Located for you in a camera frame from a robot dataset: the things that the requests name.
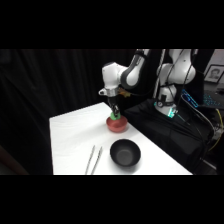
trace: white tabletop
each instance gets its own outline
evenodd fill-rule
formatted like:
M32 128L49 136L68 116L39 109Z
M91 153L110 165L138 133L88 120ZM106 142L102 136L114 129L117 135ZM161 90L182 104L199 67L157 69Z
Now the white tabletop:
M106 119L111 109L104 103L50 119L51 147L55 175L84 175L95 145L89 173L103 147L95 175L191 175L158 146L128 124L123 133L108 130ZM118 167L110 157L110 148L119 139L134 141L141 149L135 167Z

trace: robotic arm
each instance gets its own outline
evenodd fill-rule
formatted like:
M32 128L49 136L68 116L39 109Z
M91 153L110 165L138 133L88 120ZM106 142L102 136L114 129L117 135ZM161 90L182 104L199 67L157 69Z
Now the robotic arm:
M105 88L99 94L108 97L109 105L116 118L120 113L116 101L119 85L121 84L125 89L133 89L138 85L142 68L150 52L150 49L138 49L129 67L118 65L115 62L108 63L103 67Z
M121 84L128 90L138 85L142 68L150 53L151 49L138 49L129 67L118 65L115 62L106 64L103 67L105 88L99 94L108 97L115 118L120 113L116 101L119 85ZM176 112L174 98L177 91L174 83L190 83L194 79L196 71L191 62L192 49L171 49L169 55L173 60L173 64L164 64L158 68L160 93L155 108L162 114L172 118Z

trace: wire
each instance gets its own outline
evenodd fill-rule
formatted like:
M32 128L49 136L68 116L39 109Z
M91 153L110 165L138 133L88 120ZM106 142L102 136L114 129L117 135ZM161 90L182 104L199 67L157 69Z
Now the wire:
M211 149L208 150L209 152L212 151L218 145L218 143L219 143L219 141L220 141L220 139L222 138L222 135L223 135L223 129L224 129L224 127L223 127L222 116L221 116L220 111L218 109L216 109L216 111L218 112L219 118L220 118L220 121L221 121L222 134L221 134L221 137L218 139L218 141L215 143L215 145Z
M185 103L187 103L193 110L195 110L197 113L199 113L210 125L211 125L211 127L212 127L212 130L213 130L213 132L214 132L214 134L215 134L215 128L214 128L214 126L212 125L212 123L211 123L211 121L204 115L204 114L202 114L200 111L198 111L196 108L194 108L190 103L188 103L184 98L183 98L183 95L181 94L181 98L182 98L182 100L185 102Z

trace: black background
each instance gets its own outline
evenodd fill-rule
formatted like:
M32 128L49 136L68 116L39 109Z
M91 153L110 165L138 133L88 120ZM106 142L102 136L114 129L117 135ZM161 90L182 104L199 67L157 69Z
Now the black background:
M0 145L30 174L53 174L49 118L100 102L102 67L129 66L136 49L1 49ZM161 49L153 52L134 93L153 88ZM214 49L199 51L204 71ZM152 96L119 98L121 111Z

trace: red cup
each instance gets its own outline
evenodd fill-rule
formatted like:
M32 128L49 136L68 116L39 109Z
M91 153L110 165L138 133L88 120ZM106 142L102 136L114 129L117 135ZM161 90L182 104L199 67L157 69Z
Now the red cup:
M125 130L128 124L128 120L126 117L121 116L118 120L112 120L110 117L107 119L107 126L108 128L115 133L119 133Z

